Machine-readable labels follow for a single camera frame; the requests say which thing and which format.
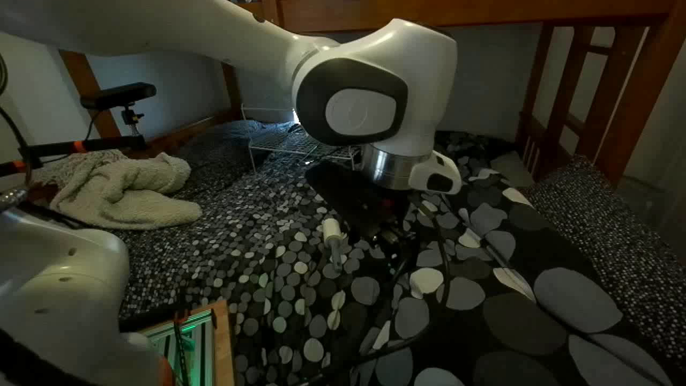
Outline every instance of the patterned bedspread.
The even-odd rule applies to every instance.
[[[328,259],[319,222],[336,211],[307,166],[270,157],[231,184],[206,172],[189,187],[202,221],[119,233],[123,319],[227,297],[237,383],[679,383],[593,268],[483,163],[461,159],[458,195],[411,203],[406,269],[376,240]]]

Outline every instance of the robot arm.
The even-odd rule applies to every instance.
[[[336,44],[297,37],[227,0],[0,0],[0,29],[88,54],[189,52],[272,76],[319,141],[370,143],[365,172],[389,189],[456,192],[455,163],[433,151],[456,44],[395,18]]]

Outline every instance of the robot end effector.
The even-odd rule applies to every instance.
[[[433,151],[456,67],[456,42],[434,29],[395,18],[336,44],[257,22],[227,0],[0,0],[0,29],[72,52],[176,49],[251,68],[291,90],[303,127],[319,141],[369,143],[372,183],[461,187],[456,164]]]

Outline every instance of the white towel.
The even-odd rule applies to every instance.
[[[190,175],[186,161],[160,151],[155,159],[83,163],[52,199],[52,207],[89,225],[155,230],[202,217],[193,201],[172,199]]]

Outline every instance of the bed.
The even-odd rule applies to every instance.
[[[682,46],[682,0],[520,0],[506,6],[496,0],[440,0],[430,6],[419,0],[262,0],[245,6],[295,32],[369,29],[389,16],[434,28],[543,22],[515,148],[535,177],[553,177],[533,190],[532,199],[541,206],[533,210],[486,161],[456,157],[466,175],[462,190],[451,199],[422,195],[410,206],[401,225],[413,233],[418,261],[392,277],[386,266],[392,257],[365,238],[346,246],[342,268],[333,268],[318,225],[336,211],[304,183],[303,159],[270,157],[252,174],[242,174],[246,164],[239,157],[221,164],[190,161],[203,164],[197,170],[213,184],[190,183],[190,192],[182,195],[199,201],[206,219],[186,228],[119,233],[135,268],[123,304],[125,321],[159,308],[227,297],[236,325],[237,383],[684,381],[684,269],[661,253],[617,261],[612,245],[607,246],[600,233],[617,230],[593,225],[597,233],[582,233],[592,215],[576,217],[575,206],[580,196],[595,196],[595,206],[608,210],[607,219],[617,219],[617,211],[623,222],[631,219],[615,206],[608,184],[621,177]],[[556,26],[575,26],[575,42],[551,119],[543,125],[532,112]],[[593,26],[615,28],[611,46],[589,42]],[[580,121],[571,114],[571,100],[589,52],[607,55],[607,68],[589,116]],[[97,88],[86,57],[63,57],[80,91]],[[224,79],[231,100],[239,100],[230,67]],[[173,149],[197,137],[189,143],[193,148],[206,141],[199,133],[223,137],[227,133],[214,127],[237,117],[236,107],[182,127],[155,145]],[[572,151],[587,161],[575,161],[560,148],[564,129],[578,135]],[[99,117],[99,131],[102,137],[117,135],[111,116]],[[589,190],[597,195],[580,195],[566,184],[568,177],[557,177],[556,170],[568,163],[575,175],[593,179],[597,189]],[[593,297],[592,308],[568,287]]]

